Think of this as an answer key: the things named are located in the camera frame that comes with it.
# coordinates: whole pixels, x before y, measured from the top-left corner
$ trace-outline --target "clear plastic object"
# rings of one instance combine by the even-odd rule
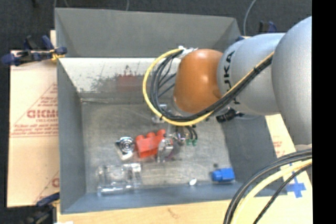
[[[98,196],[120,194],[139,188],[141,164],[127,163],[122,166],[103,165],[97,169]]]

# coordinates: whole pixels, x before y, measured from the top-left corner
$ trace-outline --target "metal part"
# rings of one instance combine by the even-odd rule
[[[157,158],[156,161],[158,163],[165,162],[168,157],[170,157],[172,151],[174,149],[173,141],[171,139],[163,139],[159,143],[159,147],[157,149]]]
[[[119,157],[124,161],[134,155],[134,140],[129,136],[124,136],[116,141]]]
[[[123,154],[134,151],[134,140],[129,136],[120,138],[116,144]]]

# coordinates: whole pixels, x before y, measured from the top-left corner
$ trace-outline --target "blue object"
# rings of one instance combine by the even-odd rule
[[[212,181],[229,183],[235,180],[235,173],[232,168],[218,169],[212,172]]]

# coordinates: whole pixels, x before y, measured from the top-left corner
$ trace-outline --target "blue clamp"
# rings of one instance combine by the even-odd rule
[[[24,63],[36,62],[42,60],[56,60],[59,57],[63,57],[67,52],[66,47],[58,47],[55,49],[50,39],[44,35],[42,36],[42,42],[44,50],[46,51],[33,51],[33,47],[37,47],[31,36],[28,36],[24,43],[24,50],[19,51],[16,56],[14,54],[6,54],[1,57],[1,62],[7,66],[19,66]]]
[[[219,183],[231,183],[236,177],[232,168],[218,169],[212,172],[212,181]]]

